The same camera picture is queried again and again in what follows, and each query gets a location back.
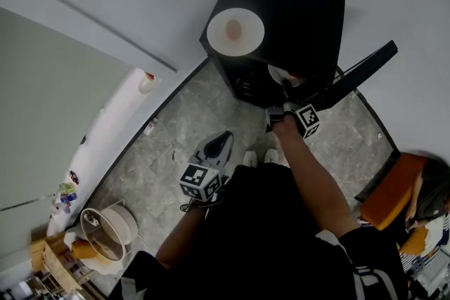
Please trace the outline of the person's left white shoe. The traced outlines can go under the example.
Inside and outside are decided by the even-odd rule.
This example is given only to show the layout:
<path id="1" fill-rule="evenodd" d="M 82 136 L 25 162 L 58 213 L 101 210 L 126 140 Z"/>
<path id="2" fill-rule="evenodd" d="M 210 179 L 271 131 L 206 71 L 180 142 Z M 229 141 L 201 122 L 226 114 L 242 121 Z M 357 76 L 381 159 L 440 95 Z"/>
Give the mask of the person's left white shoe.
<path id="1" fill-rule="evenodd" d="M 247 150 L 243 157 L 243 165 L 256 168 L 258 165 L 257 153 L 254 150 Z"/>

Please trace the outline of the brown egg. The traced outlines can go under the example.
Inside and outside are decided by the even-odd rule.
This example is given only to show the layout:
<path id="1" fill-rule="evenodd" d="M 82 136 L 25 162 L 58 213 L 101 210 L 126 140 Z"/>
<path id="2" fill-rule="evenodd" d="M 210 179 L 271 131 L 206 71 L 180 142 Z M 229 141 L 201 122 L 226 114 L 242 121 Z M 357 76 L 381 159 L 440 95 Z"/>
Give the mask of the brown egg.
<path id="1" fill-rule="evenodd" d="M 231 41 L 238 41 L 242 36 L 242 25 L 236 19 L 230 19 L 225 26 L 226 36 Z"/>

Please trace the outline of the orange sofa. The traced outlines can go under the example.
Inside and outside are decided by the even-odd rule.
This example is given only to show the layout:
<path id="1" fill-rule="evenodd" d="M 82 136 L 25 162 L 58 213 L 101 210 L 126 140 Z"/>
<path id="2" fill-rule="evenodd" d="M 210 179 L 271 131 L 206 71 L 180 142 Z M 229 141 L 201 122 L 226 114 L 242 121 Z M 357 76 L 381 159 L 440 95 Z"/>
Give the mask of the orange sofa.
<path id="1" fill-rule="evenodd" d="M 391 159 L 373 187 L 357 199 L 362 201 L 361 219 L 370 222 L 388 240 L 399 245 L 408 240 L 411 232 L 405 229 L 404 210 L 411 200 L 413 182 L 429 159 L 419 155 L 401 153 Z"/>

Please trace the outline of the white plate with strawberries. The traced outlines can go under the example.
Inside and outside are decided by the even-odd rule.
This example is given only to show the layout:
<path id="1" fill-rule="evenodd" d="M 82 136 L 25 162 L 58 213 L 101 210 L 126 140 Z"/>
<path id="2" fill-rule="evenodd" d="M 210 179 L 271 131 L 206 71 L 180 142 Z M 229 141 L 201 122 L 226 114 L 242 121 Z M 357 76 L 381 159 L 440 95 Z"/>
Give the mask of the white plate with strawberries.
<path id="1" fill-rule="evenodd" d="M 275 82 L 277 82 L 280 85 L 282 84 L 282 81 L 284 79 L 288 79 L 291 82 L 292 87 L 300 86 L 306 81 L 306 79 L 302 77 L 299 78 L 290 77 L 287 71 L 279 67 L 274 67 L 273 65 L 268 65 L 267 67 L 271 77 L 274 79 Z"/>

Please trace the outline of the white appliance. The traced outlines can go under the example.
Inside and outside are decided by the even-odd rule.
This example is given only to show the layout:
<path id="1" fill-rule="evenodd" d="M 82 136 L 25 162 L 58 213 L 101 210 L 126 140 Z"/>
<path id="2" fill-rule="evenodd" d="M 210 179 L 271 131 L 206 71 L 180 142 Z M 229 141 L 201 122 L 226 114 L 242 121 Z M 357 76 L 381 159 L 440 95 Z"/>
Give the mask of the white appliance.
<path id="1" fill-rule="evenodd" d="M 432 259 L 419 267 L 417 272 L 414 273 L 413 279 L 418 281 L 419 285 L 430 296 L 435 290 L 442 287 L 449 265 L 450 256 L 445 252 L 438 251 Z"/>

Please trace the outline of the small white bottle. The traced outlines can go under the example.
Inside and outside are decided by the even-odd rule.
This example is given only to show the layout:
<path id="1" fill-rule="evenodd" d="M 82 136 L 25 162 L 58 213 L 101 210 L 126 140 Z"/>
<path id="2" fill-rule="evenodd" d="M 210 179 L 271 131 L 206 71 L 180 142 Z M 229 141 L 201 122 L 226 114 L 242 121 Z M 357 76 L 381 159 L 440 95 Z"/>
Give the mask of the small white bottle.
<path id="1" fill-rule="evenodd" d="M 154 130 L 155 130 L 157 124 L 158 124 L 158 119 L 157 119 L 157 118 L 154 118 L 154 119 L 150 120 L 150 121 L 147 123 L 146 127 L 144 128 L 143 133 L 144 133 L 146 136 L 151 135 L 152 132 L 154 132 Z"/>

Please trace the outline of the white spray bottle red top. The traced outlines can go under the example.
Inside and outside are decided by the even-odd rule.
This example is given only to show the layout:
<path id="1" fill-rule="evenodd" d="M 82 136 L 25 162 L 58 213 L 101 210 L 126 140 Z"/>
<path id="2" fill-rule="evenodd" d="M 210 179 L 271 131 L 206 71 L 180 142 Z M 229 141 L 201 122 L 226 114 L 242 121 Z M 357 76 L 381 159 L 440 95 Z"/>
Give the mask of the white spray bottle red top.
<path id="1" fill-rule="evenodd" d="M 144 76 L 141 78 L 138 84 L 138 91 L 141 94 L 147 94 L 152 91 L 154 86 L 157 84 L 158 78 L 149 72 L 144 72 Z"/>

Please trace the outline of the white pillow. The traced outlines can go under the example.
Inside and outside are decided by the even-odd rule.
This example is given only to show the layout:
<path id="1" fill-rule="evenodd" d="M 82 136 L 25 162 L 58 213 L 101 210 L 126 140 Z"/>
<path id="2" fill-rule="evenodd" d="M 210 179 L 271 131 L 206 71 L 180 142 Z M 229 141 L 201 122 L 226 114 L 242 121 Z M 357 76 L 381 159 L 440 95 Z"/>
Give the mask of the white pillow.
<path id="1" fill-rule="evenodd" d="M 443 215 L 425 225 L 427 235 L 421 256 L 427 256 L 436 246 L 446 245 L 450 238 L 450 216 Z"/>

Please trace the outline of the person's black clothing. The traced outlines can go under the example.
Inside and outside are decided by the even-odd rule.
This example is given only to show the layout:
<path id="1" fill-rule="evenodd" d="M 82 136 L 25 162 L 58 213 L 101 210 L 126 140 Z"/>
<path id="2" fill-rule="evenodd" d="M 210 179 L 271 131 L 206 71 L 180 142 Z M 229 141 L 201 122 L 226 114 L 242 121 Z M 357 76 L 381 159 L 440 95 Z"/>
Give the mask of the person's black clothing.
<path id="1" fill-rule="evenodd" d="M 374 228 L 323 240 L 287 167 L 239 166 L 193 247 L 173 268 L 151 254 L 133 258 L 108 300 L 407 300 L 395 243 Z"/>

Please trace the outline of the person's right forearm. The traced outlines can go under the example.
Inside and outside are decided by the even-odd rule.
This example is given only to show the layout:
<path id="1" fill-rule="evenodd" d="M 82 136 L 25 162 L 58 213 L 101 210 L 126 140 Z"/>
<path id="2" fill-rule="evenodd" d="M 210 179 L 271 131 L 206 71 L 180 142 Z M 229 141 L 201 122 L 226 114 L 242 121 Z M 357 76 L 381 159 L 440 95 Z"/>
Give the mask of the person's right forearm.
<path id="1" fill-rule="evenodd" d="M 272 126 L 295 178 L 304 204 L 320 230 L 336 237 L 357 229 L 341 189 L 330 173 L 315 158 L 300 135 L 296 119 L 286 115 Z"/>

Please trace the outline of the white window ledge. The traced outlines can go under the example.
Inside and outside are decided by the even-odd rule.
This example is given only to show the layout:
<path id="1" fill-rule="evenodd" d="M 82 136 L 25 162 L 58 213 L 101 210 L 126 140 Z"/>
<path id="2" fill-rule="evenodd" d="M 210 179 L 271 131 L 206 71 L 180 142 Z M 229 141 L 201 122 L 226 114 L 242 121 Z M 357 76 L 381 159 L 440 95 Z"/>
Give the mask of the white window ledge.
<path id="1" fill-rule="evenodd" d="M 138 84 L 143 76 L 144 71 L 136 68 L 124 78 L 84 136 L 84 142 L 78 147 L 69 165 L 69 170 L 74 171 L 79 179 L 79 184 L 75 185 L 77 199 L 71 202 L 69 214 L 53 215 L 51 210 L 46 230 L 48 236 L 62 232 L 69 222 L 77 218 L 78 212 L 107 171 L 104 163 L 110 163 L 116 158 L 115 142 L 120 139 L 120 134 L 127 129 L 132 116 L 150 94 L 138 91 Z M 58 191 L 53 203 L 60 202 L 60 195 Z"/>

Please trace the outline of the black mini fridge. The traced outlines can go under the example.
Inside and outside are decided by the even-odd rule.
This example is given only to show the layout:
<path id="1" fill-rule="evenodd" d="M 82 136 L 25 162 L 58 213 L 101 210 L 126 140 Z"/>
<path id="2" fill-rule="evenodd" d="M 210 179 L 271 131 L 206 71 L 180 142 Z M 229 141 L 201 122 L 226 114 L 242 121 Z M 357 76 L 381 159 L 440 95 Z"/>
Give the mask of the black mini fridge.
<path id="1" fill-rule="evenodd" d="M 262 44 L 239 57 L 216 52 L 207 40 L 207 26 L 219 12 L 244 8 L 264 24 Z M 345 16 L 345 0 L 217 0 L 200 43 L 214 61 L 235 98 L 266 108 L 285 102 L 282 85 L 268 65 L 297 74 L 306 81 L 293 87 L 295 102 L 306 100 L 334 84 Z"/>

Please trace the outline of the round beige bin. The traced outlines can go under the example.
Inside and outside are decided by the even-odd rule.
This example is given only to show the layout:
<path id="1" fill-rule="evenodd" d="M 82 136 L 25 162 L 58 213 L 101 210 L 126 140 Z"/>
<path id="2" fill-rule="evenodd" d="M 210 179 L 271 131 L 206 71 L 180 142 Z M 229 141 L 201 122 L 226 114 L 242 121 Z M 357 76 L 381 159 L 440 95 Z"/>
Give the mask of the round beige bin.
<path id="1" fill-rule="evenodd" d="M 91 212 L 96 215 L 99 225 L 94 227 L 84 220 L 84 215 Z M 86 240 L 99 254 L 113 262 L 122 261 L 129 253 L 127 246 L 138 235 L 135 218 L 120 200 L 101 210 L 86 208 L 81 212 L 80 225 Z"/>

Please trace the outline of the white plate with peach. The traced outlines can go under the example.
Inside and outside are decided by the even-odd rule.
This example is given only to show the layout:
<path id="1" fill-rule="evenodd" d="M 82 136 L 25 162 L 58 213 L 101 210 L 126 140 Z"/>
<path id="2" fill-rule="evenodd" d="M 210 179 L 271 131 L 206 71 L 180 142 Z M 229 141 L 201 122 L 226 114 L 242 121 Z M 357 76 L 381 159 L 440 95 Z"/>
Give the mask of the white plate with peach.
<path id="1" fill-rule="evenodd" d="M 225 33 L 226 23 L 238 20 L 242 25 L 242 36 L 231 41 Z M 244 8 L 229 8 L 216 14 L 207 26 L 207 40 L 218 53 L 229 56 L 246 56 L 255 51 L 264 40 L 264 24 L 254 12 Z"/>

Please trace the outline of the orange seat cushion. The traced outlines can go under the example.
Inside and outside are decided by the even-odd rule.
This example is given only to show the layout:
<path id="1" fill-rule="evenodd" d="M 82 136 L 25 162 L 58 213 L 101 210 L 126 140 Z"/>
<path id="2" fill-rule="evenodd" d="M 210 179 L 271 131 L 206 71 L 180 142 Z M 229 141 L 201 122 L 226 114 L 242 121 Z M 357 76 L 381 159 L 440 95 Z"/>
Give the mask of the orange seat cushion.
<path id="1" fill-rule="evenodd" d="M 426 227 L 414 228 L 408 240 L 399 248 L 402 254 L 419 256 L 425 250 L 425 240 L 428 234 Z"/>

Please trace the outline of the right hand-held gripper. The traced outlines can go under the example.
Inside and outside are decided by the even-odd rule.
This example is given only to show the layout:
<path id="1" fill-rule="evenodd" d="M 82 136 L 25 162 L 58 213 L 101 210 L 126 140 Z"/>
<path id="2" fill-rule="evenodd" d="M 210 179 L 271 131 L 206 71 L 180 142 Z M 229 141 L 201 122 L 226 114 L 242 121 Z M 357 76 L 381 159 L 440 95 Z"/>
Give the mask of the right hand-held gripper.
<path id="1" fill-rule="evenodd" d="M 319 117 L 313 105 L 301 107 L 295 102 L 293 86 L 288 79 L 282 81 L 282 90 L 286 103 L 282 106 L 273 106 L 266 109 L 266 132 L 272 131 L 272 126 L 282 122 L 286 115 L 296 118 L 297 129 L 303 139 L 315 134 L 320 126 Z"/>

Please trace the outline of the person's left forearm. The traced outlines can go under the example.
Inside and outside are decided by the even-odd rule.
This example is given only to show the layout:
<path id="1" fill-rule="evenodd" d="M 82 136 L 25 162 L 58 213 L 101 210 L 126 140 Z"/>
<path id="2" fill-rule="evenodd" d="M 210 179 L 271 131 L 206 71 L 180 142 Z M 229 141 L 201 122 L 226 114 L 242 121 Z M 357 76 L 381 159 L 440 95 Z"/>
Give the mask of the person's left forearm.
<path id="1" fill-rule="evenodd" d="M 206 208 L 191 207 L 161 244 L 155 259 L 167 269 L 178 266 L 188 256 L 206 214 Z"/>

